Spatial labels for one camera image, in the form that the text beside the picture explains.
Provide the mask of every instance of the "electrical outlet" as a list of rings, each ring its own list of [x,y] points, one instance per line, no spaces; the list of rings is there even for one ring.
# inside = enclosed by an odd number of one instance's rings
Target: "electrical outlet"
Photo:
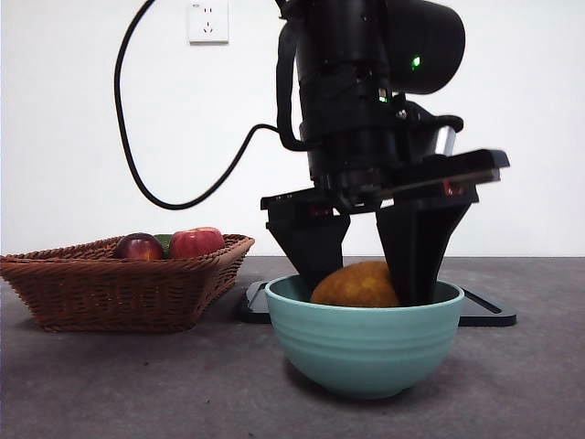
[[[229,0],[194,0],[187,16],[190,44],[229,42]]]

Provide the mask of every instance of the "wicker basket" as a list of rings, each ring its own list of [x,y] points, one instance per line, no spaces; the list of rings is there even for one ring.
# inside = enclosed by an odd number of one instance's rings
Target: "wicker basket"
[[[236,282],[254,239],[192,259],[113,259],[121,237],[0,258],[0,275],[48,331],[171,332],[193,327]]]

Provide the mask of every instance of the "gray table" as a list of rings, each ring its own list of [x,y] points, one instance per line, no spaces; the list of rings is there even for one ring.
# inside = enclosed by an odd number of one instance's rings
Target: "gray table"
[[[270,325],[234,318],[250,283],[288,273],[284,258],[249,257],[236,287],[172,335],[45,333],[4,285],[0,435],[585,437],[585,259],[446,260],[442,279],[511,305],[518,323],[461,327],[434,375],[376,402],[323,391],[286,361]]]

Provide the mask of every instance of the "teal bowl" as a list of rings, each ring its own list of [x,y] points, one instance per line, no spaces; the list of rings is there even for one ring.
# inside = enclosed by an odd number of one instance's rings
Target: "teal bowl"
[[[463,290],[439,281],[431,305],[358,308],[316,305],[298,275],[265,287],[286,358],[332,393],[387,398],[430,376],[459,325]]]

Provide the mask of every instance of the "orange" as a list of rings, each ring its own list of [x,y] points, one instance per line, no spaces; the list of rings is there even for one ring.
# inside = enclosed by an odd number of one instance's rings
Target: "orange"
[[[399,306],[384,261],[354,263],[329,274],[314,289],[311,302],[338,306]]]

